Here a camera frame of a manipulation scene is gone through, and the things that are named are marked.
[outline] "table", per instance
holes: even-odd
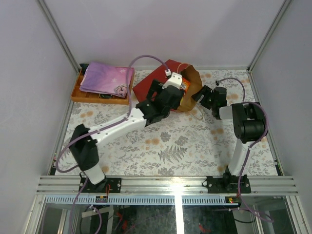
[[[152,71],[135,72],[134,85]],[[203,84],[215,87],[215,81],[226,77],[240,79],[246,89],[246,101],[254,95],[246,70],[199,70]],[[224,81],[229,104],[242,101],[242,87],[235,80]],[[138,103],[132,92],[133,105]],[[126,105],[74,103],[63,146],[69,143],[75,127],[102,124],[127,112]],[[161,122],[134,130],[107,145],[98,146],[102,170],[112,176],[219,176],[230,163],[236,137],[231,120],[216,120],[211,111],[199,104],[188,113],[171,112]],[[76,164],[67,151],[59,167]],[[67,175],[78,175],[79,168]],[[275,176],[277,171],[267,139],[252,151],[248,175]]]

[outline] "cable connector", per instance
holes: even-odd
[[[169,79],[171,77],[171,74],[172,74],[170,69],[165,70],[165,73],[166,73],[167,79]]]

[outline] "tabletop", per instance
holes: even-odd
[[[135,72],[134,85],[152,71]],[[246,89],[246,101],[254,95],[246,70],[199,70],[203,84],[215,88],[215,81],[234,77]],[[242,101],[243,91],[235,80],[222,82],[228,104]],[[138,103],[131,93],[133,106]],[[74,103],[63,146],[75,127],[91,127],[112,120],[128,110],[127,105]],[[216,120],[210,110],[197,104],[187,113],[171,112],[161,122],[134,130],[107,145],[98,145],[102,170],[112,176],[219,176],[230,163],[236,137],[231,120]],[[76,164],[68,150],[59,162],[63,170]],[[266,137],[252,149],[248,175],[275,176],[277,171]],[[79,168],[67,175],[78,175]]]

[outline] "floral tablecloth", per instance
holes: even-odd
[[[246,101],[254,101],[245,70],[199,70],[203,84],[215,87],[215,80],[225,77],[240,79],[246,88]],[[134,85],[151,71],[136,71]],[[228,103],[242,101],[242,87],[235,80],[224,81]],[[132,92],[131,100],[137,99]],[[127,112],[126,105],[74,103],[63,146],[67,145],[74,128],[84,123],[91,127]],[[134,130],[107,145],[99,145],[102,170],[115,176],[217,176],[221,175],[233,156],[236,138],[230,120],[216,120],[211,111],[199,104],[189,113],[171,112],[161,122],[142,130]],[[67,151],[60,168],[75,165]],[[67,173],[78,175],[80,170]],[[273,157],[264,138],[253,149],[249,175],[277,175]]]

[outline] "flower design on cloth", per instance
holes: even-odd
[[[151,71],[135,71],[134,85]],[[215,81],[226,77],[240,79],[246,89],[246,101],[254,101],[254,95],[245,70],[199,70],[203,84],[212,88]],[[235,80],[227,80],[220,86],[227,88],[227,100],[239,103],[242,88]],[[133,106],[137,104],[131,93]],[[63,146],[67,145],[76,126],[103,124],[124,115],[126,105],[74,103]],[[236,137],[231,120],[216,120],[201,105],[189,113],[171,112],[162,121],[143,129],[128,132],[97,146],[100,166],[112,176],[219,176],[231,162]],[[76,165],[70,151],[60,160],[63,170]],[[75,169],[68,175],[79,175]],[[277,175],[268,141],[264,138],[251,153],[248,175]]]

